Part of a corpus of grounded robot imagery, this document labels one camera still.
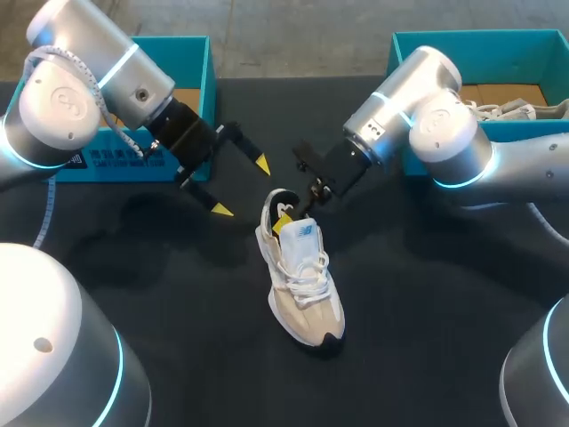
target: cardboard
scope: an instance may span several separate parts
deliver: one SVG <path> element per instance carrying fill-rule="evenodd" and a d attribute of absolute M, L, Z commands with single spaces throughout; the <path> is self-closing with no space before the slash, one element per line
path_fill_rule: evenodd
<path fill-rule="evenodd" d="M 464 85 L 459 95 L 463 102 L 474 101 L 477 105 L 484 104 L 477 85 Z"/>
<path fill-rule="evenodd" d="M 199 111 L 200 92 L 201 91 L 199 89 L 174 89 L 174 98 L 180 102 L 183 102 L 194 111 Z M 121 127 L 124 127 L 123 122 L 117 120 L 114 115 L 113 118 L 115 119 L 115 123 Z M 104 118 L 100 119 L 100 127 L 108 127 Z"/>
<path fill-rule="evenodd" d="M 503 105 L 521 98 L 533 105 L 547 106 L 538 85 L 478 85 L 484 104 Z"/>
<path fill-rule="evenodd" d="M 503 105 L 517 98 L 533 105 L 548 105 L 538 85 L 464 85 L 459 95 L 463 101 L 477 105 Z"/>

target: shoelace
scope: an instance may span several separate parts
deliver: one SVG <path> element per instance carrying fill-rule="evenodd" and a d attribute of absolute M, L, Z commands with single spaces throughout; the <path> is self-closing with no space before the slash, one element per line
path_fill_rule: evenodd
<path fill-rule="evenodd" d="M 474 115 L 479 120 L 493 120 L 501 115 L 501 109 L 499 105 L 488 104 L 488 105 L 477 105 L 474 101 L 469 101 L 470 104 L 466 106 L 472 110 Z"/>
<path fill-rule="evenodd" d="M 279 262 L 278 269 L 288 278 L 286 287 L 293 294 L 293 298 L 301 308 L 312 302 L 322 301 L 330 296 L 328 286 L 328 263 L 330 258 L 326 252 L 321 252 L 316 261 L 303 261 L 299 265 L 296 274 L 292 274 Z M 307 269 L 314 269 L 315 276 L 301 277 L 301 273 Z"/>

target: concrete floor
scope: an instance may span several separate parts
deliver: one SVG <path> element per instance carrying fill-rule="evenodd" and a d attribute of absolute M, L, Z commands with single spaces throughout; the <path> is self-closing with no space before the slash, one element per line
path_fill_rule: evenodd
<path fill-rule="evenodd" d="M 0 0 L 0 80 L 14 80 L 44 0 Z M 566 0 L 94 0 L 128 34 L 208 35 L 218 77 L 381 74 L 405 30 L 560 28 Z"/>

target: blue light ring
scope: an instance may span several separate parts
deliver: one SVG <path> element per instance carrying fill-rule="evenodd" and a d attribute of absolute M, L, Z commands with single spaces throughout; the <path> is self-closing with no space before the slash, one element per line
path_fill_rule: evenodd
<path fill-rule="evenodd" d="M 118 394 L 118 389 L 120 388 L 121 381 L 123 379 L 123 370 L 124 370 L 123 345 L 121 344 L 121 339 L 118 336 L 118 332 L 114 327 L 113 330 L 115 331 L 116 343 L 118 346 L 118 373 L 116 374 L 115 387 L 113 388 L 113 392 L 111 393 L 107 405 L 103 409 L 103 412 L 100 413 L 99 418 L 97 418 L 97 421 L 95 421 L 95 424 L 93 424 L 92 427 L 100 427 L 105 421 L 105 418 L 107 417 L 108 413 L 110 412 L 110 409 L 113 407 L 113 404 L 115 403 L 116 395 Z"/>
<path fill-rule="evenodd" d="M 124 53 L 120 60 L 116 62 L 115 65 L 108 71 L 108 73 L 100 80 L 99 88 L 102 89 L 105 85 L 110 81 L 111 78 L 115 76 L 116 73 L 124 66 L 124 64 L 138 51 L 139 46 L 137 44 L 133 44 L 129 49 Z"/>
<path fill-rule="evenodd" d="M 443 184 L 442 182 L 439 182 L 434 178 L 433 181 L 435 182 L 436 185 L 438 185 L 439 187 L 443 187 L 444 189 L 460 189 L 462 187 L 466 187 L 467 185 L 472 184 L 473 182 L 480 180 L 483 176 L 492 172 L 495 169 L 495 167 L 496 167 L 496 152 L 494 146 L 492 145 L 492 154 L 490 156 L 490 160 L 488 160 L 488 163 L 486 164 L 482 172 L 479 173 L 474 178 L 471 178 L 468 181 L 461 182 L 459 184 Z"/>
<path fill-rule="evenodd" d="M 563 383 L 561 383 L 561 378 L 559 378 L 559 375 L 553 366 L 553 360 L 551 359 L 551 353 L 549 352 L 549 322 L 551 320 L 551 316 L 553 315 L 553 311 L 555 311 L 555 308 L 562 301 L 563 300 L 559 300 L 559 302 L 553 306 L 553 308 L 549 311 L 548 316 L 545 318 L 545 324 L 543 325 L 543 351 L 545 353 L 545 361 L 548 365 L 549 373 L 553 378 L 553 382 L 559 389 L 561 396 L 563 396 L 565 401 L 569 403 L 569 392 L 567 392 L 567 389 Z"/>
<path fill-rule="evenodd" d="M 66 165 L 66 163 L 64 163 L 63 165 L 56 165 L 56 166 L 44 166 L 44 165 L 37 165 L 35 163 L 30 162 L 29 160 L 25 159 L 24 157 L 22 157 L 20 154 L 18 154 L 18 152 L 14 149 L 14 147 L 12 145 L 10 145 L 10 142 L 8 141 L 8 135 L 6 134 L 6 129 L 4 127 L 4 123 L 6 121 L 6 116 L 4 116 L 4 119 L 2 120 L 2 124 L 0 124 L 0 141 L 4 141 L 4 145 L 6 146 L 6 148 L 8 148 L 8 150 L 10 151 L 10 153 L 16 157 L 20 162 L 31 166 L 35 169 L 60 169 L 63 166 Z"/>
<path fill-rule="evenodd" d="M 387 97 L 386 95 L 384 95 L 381 92 L 374 92 L 372 93 L 372 96 L 375 96 L 376 98 L 379 98 L 380 100 L 382 100 L 383 102 L 385 102 L 385 105 L 388 105 L 390 108 L 392 108 L 394 111 L 396 111 L 396 113 L 404 119 L 404 121 L 409 125 L 409 127 L 413 127 L 413 121 L 411 120 L 411 118 L 409 118 L 409 116 L 407 116 L 405 114 L 405 112 L 403 111 L 403 109 L 401 109 L 396 102 L 394 102 L 392 99 L 390 99 L 389 97 Z"/>

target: beige sneaker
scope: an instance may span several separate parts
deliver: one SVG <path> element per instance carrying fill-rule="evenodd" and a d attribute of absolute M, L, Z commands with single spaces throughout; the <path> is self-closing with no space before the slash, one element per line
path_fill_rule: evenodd
<path fill-rule="evenodd" d="M 273 282 L 268 305 L 295 340 L 332 350 L 344 335 L 344 311 L 316 221 L 293 222 L 285 213 L 298 203 L 291 191 L 272 191 L 255 230 Z"/>

